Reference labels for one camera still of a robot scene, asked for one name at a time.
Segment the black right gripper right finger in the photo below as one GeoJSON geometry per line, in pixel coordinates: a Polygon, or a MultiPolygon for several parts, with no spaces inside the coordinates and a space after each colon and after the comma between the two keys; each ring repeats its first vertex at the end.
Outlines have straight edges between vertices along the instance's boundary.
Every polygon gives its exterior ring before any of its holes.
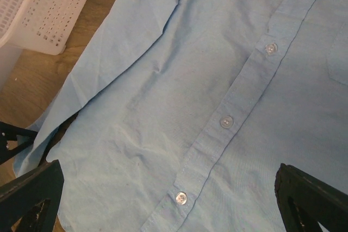
{"type": "Polygon", "coordinates": [[[286,231],[347,231],[347,194],[282,163],[275,195],[286,231]]]}

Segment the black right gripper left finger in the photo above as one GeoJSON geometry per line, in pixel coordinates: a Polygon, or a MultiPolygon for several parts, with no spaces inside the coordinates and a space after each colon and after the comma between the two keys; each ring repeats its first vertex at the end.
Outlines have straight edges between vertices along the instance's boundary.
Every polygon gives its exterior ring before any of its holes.
{"type": "Polygon", "coordinates": [[[54,160],[1,186],[1,231],[52,231],[63,191],[60,162],[54,160]]]}

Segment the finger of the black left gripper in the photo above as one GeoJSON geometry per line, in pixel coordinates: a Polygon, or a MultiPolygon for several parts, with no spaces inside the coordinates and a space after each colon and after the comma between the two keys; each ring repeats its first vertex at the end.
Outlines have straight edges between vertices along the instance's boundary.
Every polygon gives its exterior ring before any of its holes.
{"type": "Polygon", "coordinates": [[[1,165],[31,146],[38,132],[1,122],[1,165]],[[8,142],[17,142],[9,148],[8,142]]]}

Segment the light blue button shirt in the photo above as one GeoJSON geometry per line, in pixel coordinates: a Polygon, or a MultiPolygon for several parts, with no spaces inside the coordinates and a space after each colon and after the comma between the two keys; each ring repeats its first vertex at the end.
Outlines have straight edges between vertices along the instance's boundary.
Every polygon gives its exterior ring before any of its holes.
{"type": "Polygon", "coordinates": [[[283,231],[280,164],[347,192],[347,0],[116,0],[31,128],[66,231],[283,231]]]}

